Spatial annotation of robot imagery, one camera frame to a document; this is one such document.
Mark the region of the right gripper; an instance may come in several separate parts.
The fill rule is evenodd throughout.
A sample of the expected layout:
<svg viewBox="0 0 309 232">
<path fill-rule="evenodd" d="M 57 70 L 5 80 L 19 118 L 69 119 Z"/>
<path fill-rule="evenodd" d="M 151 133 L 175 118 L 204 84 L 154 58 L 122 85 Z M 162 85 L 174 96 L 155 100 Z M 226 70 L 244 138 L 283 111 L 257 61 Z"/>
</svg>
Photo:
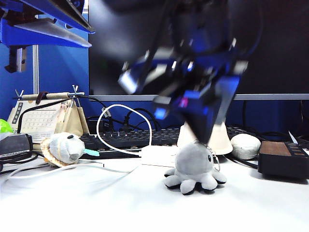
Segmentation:
<svg viewBox="0 0 309 232">
<path fill-rule="evenodd" d="M 207 144 L 214 125 L 221 125 L 248 62 L 233 41 L 182 38 L 173 40 L 174 70 L 167 96 L 154 98 L 155 117 L 179 114 L 200 143 Z M 200 90 L 210 84 L 211 97 Z"/>
</svg>

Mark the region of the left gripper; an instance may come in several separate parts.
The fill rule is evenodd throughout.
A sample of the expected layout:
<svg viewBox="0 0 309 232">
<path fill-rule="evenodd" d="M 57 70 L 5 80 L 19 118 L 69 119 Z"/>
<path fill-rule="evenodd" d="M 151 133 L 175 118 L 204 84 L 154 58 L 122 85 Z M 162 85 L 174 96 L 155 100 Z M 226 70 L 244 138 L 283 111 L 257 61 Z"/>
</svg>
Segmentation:
<svg viewBox="0 0 309 232">
<path fill-rule="evenodd" d="M 91 47 L 87 40 L 56 25 L 52 19 L 35 16 L 37 9 L 70 27 L 94 33 L 95 29 L 82 16 L 84 3 L 84 0 L 1 0 L 0 42 L 9 48 L 9 64 L 5 70 L 9 73 L 24 70 L 26 58 L 22 53 L 28 46 Z"/>
</svg>

